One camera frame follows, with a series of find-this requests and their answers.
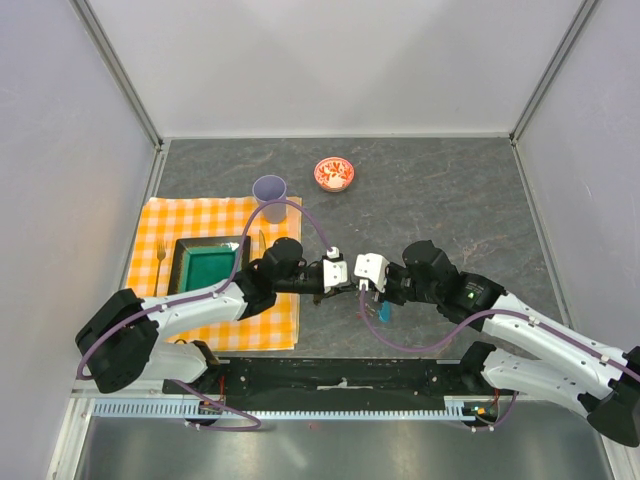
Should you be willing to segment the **metal chain keyring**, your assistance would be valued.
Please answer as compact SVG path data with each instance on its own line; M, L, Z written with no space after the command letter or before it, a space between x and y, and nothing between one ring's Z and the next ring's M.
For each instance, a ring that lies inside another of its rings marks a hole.
M361 319L377 319L378 311L375 308L369 306L366 301L363 301L358 305L358 316Z

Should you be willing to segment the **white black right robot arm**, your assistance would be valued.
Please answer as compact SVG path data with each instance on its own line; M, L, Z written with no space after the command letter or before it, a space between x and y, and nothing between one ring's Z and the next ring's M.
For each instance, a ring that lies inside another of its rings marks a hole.
M491 386L533 395L577 413L619 444L638 446L637 348L625 352L548 318L496 282L459 271L432 241L409 245L402 259L396 264L379 254L358 255L354 274L361 290L396 305L433 304L456 332L472 327L532 356L475 343L457 371L465 391Z

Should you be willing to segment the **blue keyring handle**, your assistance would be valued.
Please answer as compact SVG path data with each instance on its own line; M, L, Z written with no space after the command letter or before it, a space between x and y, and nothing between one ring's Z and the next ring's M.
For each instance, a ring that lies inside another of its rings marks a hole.
M383 302L380 309L378 310L378 318L382 323L389 323L392 315L392 307L391 304L387 301Z

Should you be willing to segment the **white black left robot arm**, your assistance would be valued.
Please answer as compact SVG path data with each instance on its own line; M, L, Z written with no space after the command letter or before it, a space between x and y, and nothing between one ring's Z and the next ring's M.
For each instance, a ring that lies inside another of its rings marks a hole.
M310 295L320 303L355 287L337 248L308 263L298 241L280 238L233 278L209 287L147 298L130 288L112 294L75 337L82 355L77 376L102 394L138 380L180 380L208 393L220 378L213 353L202 341L177 344L172 337L257 316L280 294Z

